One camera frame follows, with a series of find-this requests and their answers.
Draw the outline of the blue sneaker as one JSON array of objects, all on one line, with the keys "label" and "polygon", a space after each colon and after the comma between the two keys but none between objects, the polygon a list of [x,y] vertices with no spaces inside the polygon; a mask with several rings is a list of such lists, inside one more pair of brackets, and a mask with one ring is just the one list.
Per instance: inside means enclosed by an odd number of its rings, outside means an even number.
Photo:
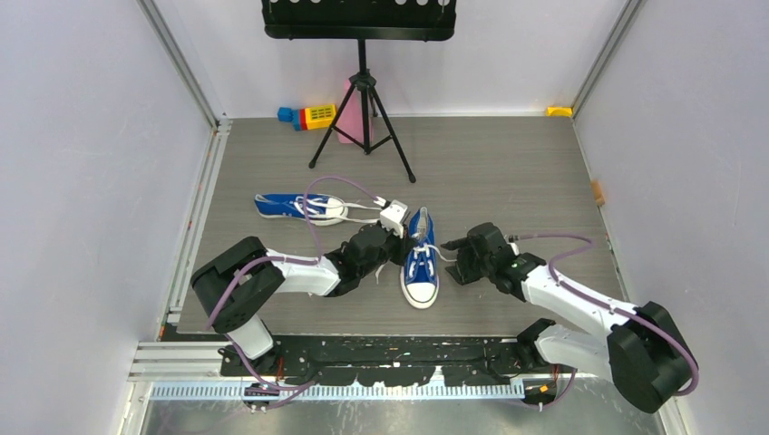
[{"label": "blue sneaker", "polygon": [[427,207],[421,207],[415,213],[408,230],[416,246],[401,266],[400,286],[411,307],[427,309],[439,294],[438,260],[453,261],[445,258],[436,245],[434,223]]},{"label": "blue sneaker", "polygon": [[[377,207],[363,206],[343,201],[341,198],[325,194],[308,194],[306,200],[301,193],[256,194],[254,203],[258,214],[267,219],[295,218],[304,220],[309,215],[309,222],[317,227],[329,227],[342,222],[372,224],[378,220],[380,211]],[[373,218],[350,217],[351,209],[372,210]]]}]

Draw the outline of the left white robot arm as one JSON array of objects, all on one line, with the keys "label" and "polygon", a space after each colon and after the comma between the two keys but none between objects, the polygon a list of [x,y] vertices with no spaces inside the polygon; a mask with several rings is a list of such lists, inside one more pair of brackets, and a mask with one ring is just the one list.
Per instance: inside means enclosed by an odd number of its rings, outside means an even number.
[{"label": "left white robot arm", "polygon": [[277,367],[275,340],[258,311],[274,294],[339,297],[388,262],[401,266],[416,241],[379,224],[363,226],[321,257],[289,256],[245,237],[200,267],[190,285],[209,317],[208,328],[227,336],[255,374]]}]

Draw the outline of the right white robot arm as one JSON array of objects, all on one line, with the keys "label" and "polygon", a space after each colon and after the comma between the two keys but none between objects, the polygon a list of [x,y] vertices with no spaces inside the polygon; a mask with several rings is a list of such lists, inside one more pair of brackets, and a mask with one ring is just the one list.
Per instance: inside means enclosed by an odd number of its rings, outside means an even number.
[{"label": "right white robot arm", "polygon": [[561,273],[555,266],[560,256],[546,261],[520,251],[519,241],[486,222],[442,247],[456,254],[447,268],[456,283],[486,278],[501,293],[576,325],[570,330],[540,319],[519,333],[517,355],[523,368],[540,372],[558,364],[595,375],[646,413],[696,390],[698,363],[664,306],[638,306],[603,295]]}]

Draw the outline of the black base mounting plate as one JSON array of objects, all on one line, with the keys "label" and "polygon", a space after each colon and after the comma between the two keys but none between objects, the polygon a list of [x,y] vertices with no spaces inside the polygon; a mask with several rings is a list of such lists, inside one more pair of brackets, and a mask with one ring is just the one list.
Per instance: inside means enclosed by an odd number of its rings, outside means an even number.
[{"label": "black base mounting plate", "polygon": [[231,344],[219,348],[224,377],[277,378],[290,389],[312,386],[503,385],[525,373],[554,380],[568,365],[545,362],[516,339],[489,336],[277,335],[272,349],[244,362]]}]

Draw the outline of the pink foam block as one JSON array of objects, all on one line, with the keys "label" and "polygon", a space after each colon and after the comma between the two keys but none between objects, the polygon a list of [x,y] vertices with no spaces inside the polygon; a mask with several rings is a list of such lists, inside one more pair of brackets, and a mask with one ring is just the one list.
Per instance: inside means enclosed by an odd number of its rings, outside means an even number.
[{"label": "pink foam block", "polygon": [[343,96],[345,96],[349,90],[352,90],[353,92],[347,101],[347,105],[341,110],[336,126],[353,139],[363,143],[365,135],[363,129],[364,117],[362,113],[361,94],[356,87],[347,80]]}]

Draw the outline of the black music stand tripod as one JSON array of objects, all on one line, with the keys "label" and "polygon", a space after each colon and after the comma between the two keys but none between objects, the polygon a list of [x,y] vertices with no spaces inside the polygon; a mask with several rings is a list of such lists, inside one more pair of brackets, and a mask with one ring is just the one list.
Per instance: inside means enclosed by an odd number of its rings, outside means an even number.
[{"label": "black music stand tripod", "polygon": [[[416,176],[385,110],[377,80],[367,61],[366,43],[378,41],[444,42],[453,37],[456,23],[454,1],[264,1],[262,17],[267,36],[279,40],[351,40],[357,45],[358,68],[349,77],[337,113],[308,163],[314,168],[333,132],[369,155],[391,141],[410,182]],[[342,111],[354,92],[360,95],[363,138],[355,139],[338,126]]]}]

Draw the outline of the small wooden block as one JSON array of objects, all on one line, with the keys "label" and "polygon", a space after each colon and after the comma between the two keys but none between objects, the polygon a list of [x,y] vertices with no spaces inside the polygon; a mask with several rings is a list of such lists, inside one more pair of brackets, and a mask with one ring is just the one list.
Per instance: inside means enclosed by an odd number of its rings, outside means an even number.
[{"label": "small wooden block", "polygon": [[600,182],[597,179],[593,179],[590,182],[591,192],[593,194],[594,201],[596,205],[600,208],[603,207],[606,204],[606,198],[604,195],[603,188],[601,187]]}]

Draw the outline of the colourful toy block phone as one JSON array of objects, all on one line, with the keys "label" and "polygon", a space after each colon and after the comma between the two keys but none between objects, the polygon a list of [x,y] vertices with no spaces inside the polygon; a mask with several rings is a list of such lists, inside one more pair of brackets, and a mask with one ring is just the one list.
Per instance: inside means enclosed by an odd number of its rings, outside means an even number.
[{"label": "colourful toy block phone", "polygon": [[295,131],[327,129],[336,116],[336,106],[327,104],[302,109],[280,107],[277,118],[292,125]]}]

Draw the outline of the yellow corner block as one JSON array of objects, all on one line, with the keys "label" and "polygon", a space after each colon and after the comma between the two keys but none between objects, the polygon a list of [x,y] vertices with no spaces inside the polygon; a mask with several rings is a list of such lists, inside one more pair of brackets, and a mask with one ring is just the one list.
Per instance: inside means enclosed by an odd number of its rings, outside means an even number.
[{"label": "yellow corner block", "polygon": [[545,115],[548,117],[571,118],[573,116],[573,109],[566,106],[550,106],[546,108]]}]

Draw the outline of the aluminium frame rail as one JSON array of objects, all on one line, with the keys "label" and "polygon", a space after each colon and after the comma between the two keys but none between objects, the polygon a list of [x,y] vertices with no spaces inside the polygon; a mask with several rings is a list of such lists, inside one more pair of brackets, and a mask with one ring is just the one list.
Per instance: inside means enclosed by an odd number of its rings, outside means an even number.
[{"label": "aluminium frame rail", "polygon": [[218,378],[226,342],[142,342],[128,379],[134,382],[196,381]]}]

